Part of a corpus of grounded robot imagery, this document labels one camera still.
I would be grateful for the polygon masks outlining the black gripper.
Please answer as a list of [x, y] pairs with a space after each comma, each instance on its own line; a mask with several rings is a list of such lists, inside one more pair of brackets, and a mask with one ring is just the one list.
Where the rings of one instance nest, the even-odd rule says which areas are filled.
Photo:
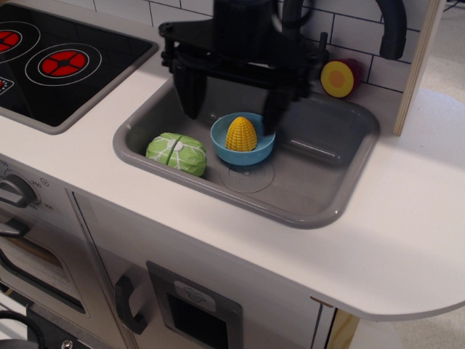
[[273, 25], [248, 29], [216, 20], [159, 26], [165, 40], [163, 65], [185, 114], [196, 119], [206, 96], [207, 78], [268, 90], [263, 109], [265, 135], [276, 132], [293, 100], [307, 97], [310, 80], [326, 60], [326, 35], [317, 45], [290, 40]]

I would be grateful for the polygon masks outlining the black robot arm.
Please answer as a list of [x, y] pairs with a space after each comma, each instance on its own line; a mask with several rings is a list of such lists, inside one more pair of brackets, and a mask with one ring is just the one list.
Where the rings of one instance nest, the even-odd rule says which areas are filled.
[[166, 22], [162, 64], [174, 79], [183, 111], [196, 119], [209, 77], [267, 91], [262, 111], [266, 135], [272, 134], [293, 102], [310, 94], [310, 82], [328, 57], [327, 35], [318, 46], [286, 30], [299, 28], [302, 1], [215, 1], [208, 20]]

